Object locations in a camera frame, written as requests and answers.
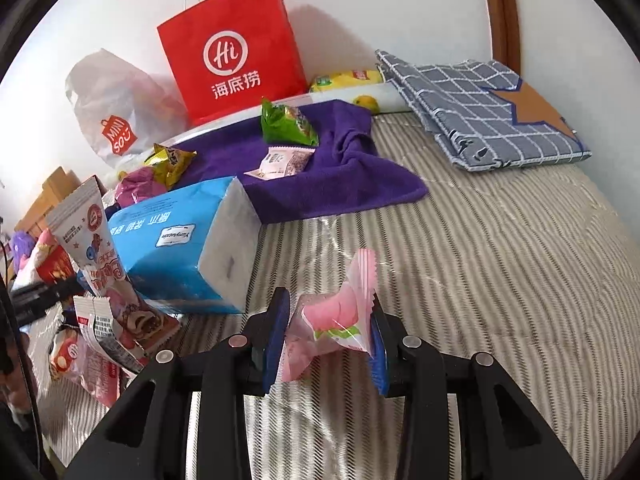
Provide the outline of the pink peach candy packet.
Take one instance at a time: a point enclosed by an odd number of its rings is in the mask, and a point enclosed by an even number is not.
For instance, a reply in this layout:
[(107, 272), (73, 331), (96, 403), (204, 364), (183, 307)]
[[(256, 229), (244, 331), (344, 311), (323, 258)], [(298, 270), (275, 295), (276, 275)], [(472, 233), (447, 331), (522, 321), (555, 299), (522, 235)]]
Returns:
[(356, 251), (340, 289), (298, 298), (285, 333), (281, 382), (295, 382), (317, 356), (341, 350), (373, 353), (371, 314), (378, 288), (376, 253)]

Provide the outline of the red snack packet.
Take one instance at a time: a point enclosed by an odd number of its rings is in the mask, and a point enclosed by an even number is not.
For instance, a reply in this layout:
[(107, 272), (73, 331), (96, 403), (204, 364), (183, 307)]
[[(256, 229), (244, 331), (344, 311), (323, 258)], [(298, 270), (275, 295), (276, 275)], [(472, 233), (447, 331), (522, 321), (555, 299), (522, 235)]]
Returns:
[(70, 257), (49, 229), (37, 238), (30, 256), (21, 260), (21, 267), (13, 282), (14, 288), (44, 283), (53, 285), (76, 275)]

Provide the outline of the pink snack packet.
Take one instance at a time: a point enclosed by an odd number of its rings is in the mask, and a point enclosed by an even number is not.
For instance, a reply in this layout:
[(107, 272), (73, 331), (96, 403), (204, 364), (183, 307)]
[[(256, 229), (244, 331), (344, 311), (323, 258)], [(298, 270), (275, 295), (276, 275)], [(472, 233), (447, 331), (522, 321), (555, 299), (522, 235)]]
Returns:
[(154, 169), (143, 166), (120, 180), (115, 188), (115, 200), (126, 208), (166, 192), (166, 186), (156, 180)]

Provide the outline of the small olive yellow packet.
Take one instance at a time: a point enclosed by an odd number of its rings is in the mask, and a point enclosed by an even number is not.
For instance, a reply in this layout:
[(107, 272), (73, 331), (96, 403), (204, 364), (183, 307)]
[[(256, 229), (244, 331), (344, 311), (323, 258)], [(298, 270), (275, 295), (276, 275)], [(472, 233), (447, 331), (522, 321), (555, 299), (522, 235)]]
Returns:
[(143, 165), (151, 168), (154, 180), (170, 191), (180, 181), (197, 154), (197, 152), (155, 144), (151, 155), (145, 159)]

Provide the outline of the pink nougat packet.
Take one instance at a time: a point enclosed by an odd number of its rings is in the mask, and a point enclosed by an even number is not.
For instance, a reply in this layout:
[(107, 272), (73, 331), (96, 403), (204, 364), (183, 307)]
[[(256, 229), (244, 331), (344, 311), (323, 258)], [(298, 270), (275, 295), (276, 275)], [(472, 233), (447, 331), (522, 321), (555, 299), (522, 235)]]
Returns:
[(262, 181), (293, 177), (304, 171), (313, 154), (314, 148), (270, 146), (259, 167), (245, 175)]

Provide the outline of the green snack packet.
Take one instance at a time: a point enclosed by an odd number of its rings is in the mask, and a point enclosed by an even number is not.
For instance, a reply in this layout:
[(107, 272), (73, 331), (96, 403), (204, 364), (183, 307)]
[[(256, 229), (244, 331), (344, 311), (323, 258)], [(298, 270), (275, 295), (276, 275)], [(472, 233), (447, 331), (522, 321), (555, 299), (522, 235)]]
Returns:
[(263, 99), (260, 113), (262, 138), (267, 144), (319, 145), (319, 136), (307, 117), (295, 106), (273, 104)]

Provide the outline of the orange white snack packet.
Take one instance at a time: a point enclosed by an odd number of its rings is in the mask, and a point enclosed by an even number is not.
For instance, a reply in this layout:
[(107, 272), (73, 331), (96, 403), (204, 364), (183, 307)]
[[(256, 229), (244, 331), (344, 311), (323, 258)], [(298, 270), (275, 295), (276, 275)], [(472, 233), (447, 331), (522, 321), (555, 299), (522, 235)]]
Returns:
[(120, 368), (90, 348), (79, 330), (62, 326), (49, 351), (52, 379), (67, 379), (81, 386), (93, 399), (111, 408), (119, 398)]

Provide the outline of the small white red sachet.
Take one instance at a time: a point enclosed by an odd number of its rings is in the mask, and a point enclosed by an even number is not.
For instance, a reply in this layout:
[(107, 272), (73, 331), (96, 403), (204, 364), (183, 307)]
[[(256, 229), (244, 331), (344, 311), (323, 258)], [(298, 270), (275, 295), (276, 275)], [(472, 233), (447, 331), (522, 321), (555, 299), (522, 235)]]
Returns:
[(139, 374), (146, 357), (114, 318), (110, 298), (75, 296), (73, 303), (81, 335), (88, 346), (128, 374)]

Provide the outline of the striped grey quilt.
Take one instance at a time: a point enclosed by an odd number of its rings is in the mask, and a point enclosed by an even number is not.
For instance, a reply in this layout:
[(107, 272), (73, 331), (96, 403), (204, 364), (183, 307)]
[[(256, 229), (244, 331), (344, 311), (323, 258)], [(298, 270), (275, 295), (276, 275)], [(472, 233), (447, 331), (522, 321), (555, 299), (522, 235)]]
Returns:
[[(373, 119), (378, 152), (417, 174), (420, 202), (264, 226), (247, 314), (286, 287), (333, 292), (360, 247), (378, 296), (442, 352), (486, 351), (544, 415), (585, 479), (606, 479), (639, 432), (639, 245), (577, 165), (467, 174), (410, 114)], [(56, 311), (29, 353), (44, 437), (64, 466), (106, 413), (49, 382)], [(402, 399), (381, 398), (366, 357), (335, 352), (298, 382), (245, 398), (254, 479), (393, 479)]]

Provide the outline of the blue tissue pack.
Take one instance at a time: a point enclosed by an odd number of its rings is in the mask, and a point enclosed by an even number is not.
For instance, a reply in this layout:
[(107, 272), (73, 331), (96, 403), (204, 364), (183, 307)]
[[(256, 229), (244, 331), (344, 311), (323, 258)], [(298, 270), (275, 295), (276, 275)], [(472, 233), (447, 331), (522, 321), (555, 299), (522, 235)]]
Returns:
[(246, 309), (262, 228), (235, 177), (201, 181), (115, 212), (111, 229), (132, 286), (169, 313)]

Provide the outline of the white red strawberry snack pouch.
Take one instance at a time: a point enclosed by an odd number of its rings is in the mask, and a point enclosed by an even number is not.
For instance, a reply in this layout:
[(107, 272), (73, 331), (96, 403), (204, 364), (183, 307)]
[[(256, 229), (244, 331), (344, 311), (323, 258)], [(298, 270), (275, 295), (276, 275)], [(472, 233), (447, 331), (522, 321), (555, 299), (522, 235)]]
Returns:
[(117, 253), (96, 178), (90, 178), (46, 217), (58, 244), (82, 271), (92, 292), (107, 303), (114, 332), (135, 356), (149, 356), (179, 329), (170, 315), (148, 306), (134, 290)]

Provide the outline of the wooden bedside table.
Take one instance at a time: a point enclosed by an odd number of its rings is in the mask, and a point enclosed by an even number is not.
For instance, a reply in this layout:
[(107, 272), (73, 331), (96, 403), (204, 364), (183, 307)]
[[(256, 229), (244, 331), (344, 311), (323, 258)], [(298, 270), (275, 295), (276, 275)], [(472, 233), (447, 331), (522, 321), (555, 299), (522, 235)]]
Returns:
[(33, 238), (47, 229), (46, 217), (59, 203), (72, 194), (80, 185), (73, 170), (56, 168), (43, 182), (42, 191), (23, 218), (14, 226), (15, 232), (25, 232)]

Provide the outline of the purple towel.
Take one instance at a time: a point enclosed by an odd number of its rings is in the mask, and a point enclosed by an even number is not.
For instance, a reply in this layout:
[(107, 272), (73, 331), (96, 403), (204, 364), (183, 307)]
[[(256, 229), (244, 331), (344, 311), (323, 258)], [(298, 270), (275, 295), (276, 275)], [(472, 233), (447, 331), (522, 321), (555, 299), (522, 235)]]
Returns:
[(320, 144), (300, 174), (273, 181), (247, 174), (268, 153), (260, 119), (253, 117), (179, 143), (177, 148), (196, 156), (178, 188), (237, 177), (265, 224), (414, 203), (426, 196), (416, 174), (378, 154), (368, 110), (333, 100), (305, 105), (302, 113)]

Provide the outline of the blue plaid folded cloth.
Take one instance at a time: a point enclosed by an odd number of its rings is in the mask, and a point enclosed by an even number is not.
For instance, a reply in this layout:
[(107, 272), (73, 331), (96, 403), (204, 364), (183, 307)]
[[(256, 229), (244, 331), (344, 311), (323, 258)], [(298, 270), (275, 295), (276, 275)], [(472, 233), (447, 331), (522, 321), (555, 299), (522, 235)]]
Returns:
[(417, 66), (384, 50), (376, 58), (426, 132), (466, 171), (571, 164), (591, 156), (564, 117), (496, 60)]

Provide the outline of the white Miniso plastic bag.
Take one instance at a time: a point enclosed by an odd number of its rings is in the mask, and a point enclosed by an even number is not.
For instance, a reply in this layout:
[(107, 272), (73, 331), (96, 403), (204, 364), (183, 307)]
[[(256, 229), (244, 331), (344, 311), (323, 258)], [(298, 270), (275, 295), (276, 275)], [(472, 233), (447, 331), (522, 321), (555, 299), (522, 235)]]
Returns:
[(112, 168), (189, 125), (182, 103), (143, 70), (104, 49), (74, 65), (65, 94), (82, 135)]

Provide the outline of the yellow lemon tea pack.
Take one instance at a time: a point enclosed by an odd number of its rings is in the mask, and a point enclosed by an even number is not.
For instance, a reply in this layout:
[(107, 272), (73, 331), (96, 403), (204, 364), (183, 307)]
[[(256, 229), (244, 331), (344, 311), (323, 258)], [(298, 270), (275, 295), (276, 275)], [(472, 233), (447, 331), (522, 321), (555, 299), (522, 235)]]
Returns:
[(314, 77), (310, 92), (325, 92), (337, 89), (380, 84), (384, 81), (378, 70), (346, 70), (346, 72)]

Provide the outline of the red Haidilao paper bag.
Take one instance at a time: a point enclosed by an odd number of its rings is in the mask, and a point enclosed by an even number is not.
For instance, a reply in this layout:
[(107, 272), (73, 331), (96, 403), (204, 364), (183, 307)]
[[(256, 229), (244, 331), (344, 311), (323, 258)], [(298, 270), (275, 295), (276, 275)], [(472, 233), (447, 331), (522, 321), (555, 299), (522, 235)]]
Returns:
[(306, 92), (284, 0), (203, 0), (157, 31), (194, 125)]

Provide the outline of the brown wooden door frame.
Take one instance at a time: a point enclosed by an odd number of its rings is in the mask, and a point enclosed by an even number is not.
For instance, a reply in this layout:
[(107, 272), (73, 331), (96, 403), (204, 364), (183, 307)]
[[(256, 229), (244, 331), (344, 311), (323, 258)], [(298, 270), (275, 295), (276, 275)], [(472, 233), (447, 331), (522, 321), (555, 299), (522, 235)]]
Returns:
[(521, 73), (521, 37), (516, 0), (486, 0), (492, 57)]

